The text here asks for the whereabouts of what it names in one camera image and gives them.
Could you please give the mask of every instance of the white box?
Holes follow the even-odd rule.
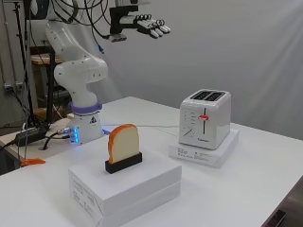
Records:
[[[238,144],[238,141],[239,131],[232,129],[217,149],[183,145],[176,140],[169,145],[169,156],[207,166],[221,167]]]
[[[105,159],[69,168],[70,195],[96,226],[120,226],[180,195],[182,167],[141,152],[142,163],[114,174],[106,172]]]
[[[180,107],[179,142],[216,149],[230,131],[231,95],[200,90]]]

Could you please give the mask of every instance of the bread slice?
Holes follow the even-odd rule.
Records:
[[[130,158],[139,153],[139,135],[135,125],[127,124],[115,128],[109,138],[109,164]]]

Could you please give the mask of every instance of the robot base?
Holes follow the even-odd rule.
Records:
[[[98,111],[87,114],[74,113],[74,119],[67,127],[72,129],[70,138],[73,144],[85,144],[103,136]]]

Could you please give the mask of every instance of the white wall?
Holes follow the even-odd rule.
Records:
[[[172,32],[99,39],[110,64],[93,86],[100,100],[137,96],[179,107],[201,88],[225,90],[233,122],[303,139],[303,0],[152,0],[141,9]]]

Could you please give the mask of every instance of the blue led light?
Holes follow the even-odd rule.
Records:
[[[78,129],[74,128],[74,135],[75,135],[75,143],[77,144],[79,142],[79,137],[78,137]]]

